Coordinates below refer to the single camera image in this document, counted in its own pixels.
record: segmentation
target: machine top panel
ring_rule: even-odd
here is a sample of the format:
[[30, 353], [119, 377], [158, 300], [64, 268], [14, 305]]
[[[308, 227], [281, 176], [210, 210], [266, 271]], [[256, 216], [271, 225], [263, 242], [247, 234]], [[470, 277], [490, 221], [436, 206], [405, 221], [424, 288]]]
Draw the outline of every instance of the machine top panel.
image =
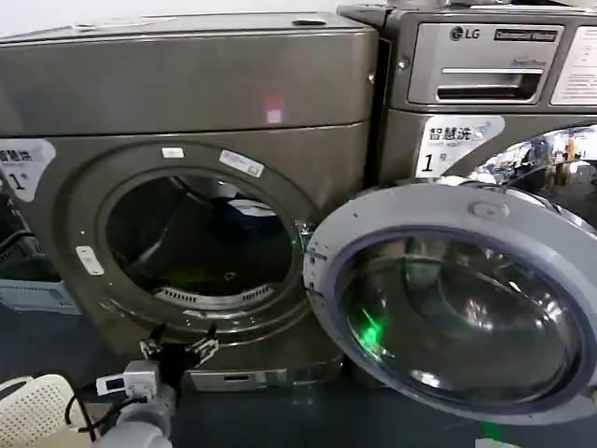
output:
[[597, 10], [342, 7], [387, 46], [391, 108], [424, 113], [597, 111]]
[[0, 44], [0, 136], [330, 126], [370, 115], [378, 38], [366, 25], [310, 13], [146, 20], [158, 22]]
[[247, 32], [319, 33], [322, 30], [333, 33], [364, 28], [367, 26], [357, 21], [346, 20], [325, 12], [147, 16], [76, 23], [72, 26], [0, 38], [0, 44], [44, 44], [53, 43], [56, 40], [88, 38], [135, 39], [140, 35], [164, 37]]

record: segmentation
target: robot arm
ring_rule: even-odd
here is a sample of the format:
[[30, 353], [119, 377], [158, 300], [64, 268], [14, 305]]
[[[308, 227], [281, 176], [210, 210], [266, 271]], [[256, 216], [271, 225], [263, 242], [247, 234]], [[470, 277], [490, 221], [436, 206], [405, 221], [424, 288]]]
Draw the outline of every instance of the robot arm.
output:
[[98, 395], [124, 392], [139, 402], [124, 407], [93, 448], [172, 448], [169, 438], [183, 373], [212, 357], [219, 345], [215, 328], [191, 345], [160, 345], [162, 331], [140, 342], [146, 359], [132, 361], [122, 374], [97, 379]]
[[172, 448], [158, 427], [146, 422], [117, 424], [95, 442], [93, 448]]

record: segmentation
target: lg logo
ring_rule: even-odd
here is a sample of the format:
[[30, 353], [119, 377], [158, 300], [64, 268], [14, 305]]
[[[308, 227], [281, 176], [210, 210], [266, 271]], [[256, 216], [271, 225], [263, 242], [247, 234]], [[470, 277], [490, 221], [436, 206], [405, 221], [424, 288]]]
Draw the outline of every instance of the lg logo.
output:
[[478, 29], [465, 29], [462, 26], [454, 26], [450, 30], [450, 39], [451, 40], [461, 40], [461, 39], [479, 39], [480, 30]]

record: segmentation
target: door hinge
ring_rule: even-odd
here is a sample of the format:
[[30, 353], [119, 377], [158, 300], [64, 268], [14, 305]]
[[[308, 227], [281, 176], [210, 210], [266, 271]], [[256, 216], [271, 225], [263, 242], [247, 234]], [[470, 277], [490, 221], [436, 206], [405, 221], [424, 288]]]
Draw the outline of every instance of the door hinge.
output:
[[307, 245], [309, 244], [309, 241], [311, 241], [311, 237], [315, 233], [317, 226], [311, 222], [295, 221], [295, 228], [297, 229], [298, 233], [298, 243], [300, 244], [300, 249], [303, 251], [303, 253], [305, 253], [307, 252]]

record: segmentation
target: cable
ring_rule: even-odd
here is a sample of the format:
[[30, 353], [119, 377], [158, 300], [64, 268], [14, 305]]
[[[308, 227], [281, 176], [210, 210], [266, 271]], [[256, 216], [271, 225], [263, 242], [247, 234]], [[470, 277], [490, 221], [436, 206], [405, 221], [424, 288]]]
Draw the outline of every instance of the cable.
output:
[[110, 411], [108, 411], [107, 413], [105, 413], [105, 415], [102, 418], [100, 418], [97, 422], [95, 422], [92, 425], [89, 425], [87, 427], [80, 427], [77, 430], [77, 432], [89, 432], [90, 434], [92, 434], [94, 429], [97, 429], [98, 427], [100, 427], [103, 424], [105, 424], [108, 420], [110, 420], [112, 417], [114, 417], [115, 415], [117, 415], [120, 411], [122, 411], [127, 406], [129, 406], [129, 405], [131, 405], [133, 403], [143, 403], [143, 402], [145, 402], [145, 399], [127, 399], [127, 400], [124, 400], [121, 403], [119, 403], [116, 406], [114, 406]]
[[33, 235], [30, 231], [15, 231], [13, 234], [8, 236], [6, 240], [0, 243], [0, 254], [6, 252], [7, 249], [10, 249], [10, 247], [17, 243], [17, 241], [19, 241], [21, 238], [28, 236], [35, 237], [35, 235]]
[[[90, 385], [86, 385], [86, 386], [82, 387], [81, 389], [79, 389], [79, 392], [87, 389], [88, 387], [90, 387]], [[72, 387], [72, 389], [73, 389], [73, 397], [71, 397], [71, 399], [68, 400], [68, 403], [66, 404], [66, 408], [64, 409], [64, 422], [68, 426], [72, 425], [71, 409], [73, 408], [73, 404], [75, 403], [75, 400], [76, 400], [78, 402], [79, 408], [81, 409], [81, 413], [83, 414], [83, 419], [85, 420], [85, 424], [87, 425], [87, 427], [91, 427], [91, 418], [87, 411], [87, 408], [85, 407], [85, 404], [83, 404], [83, 400], [80, 398], [79, 392], [76, 392], [74, 387]], [[95, 432], [89, 431], [89, 434], [90, 434], [91, 443], [94, 443], [97, 440]]]

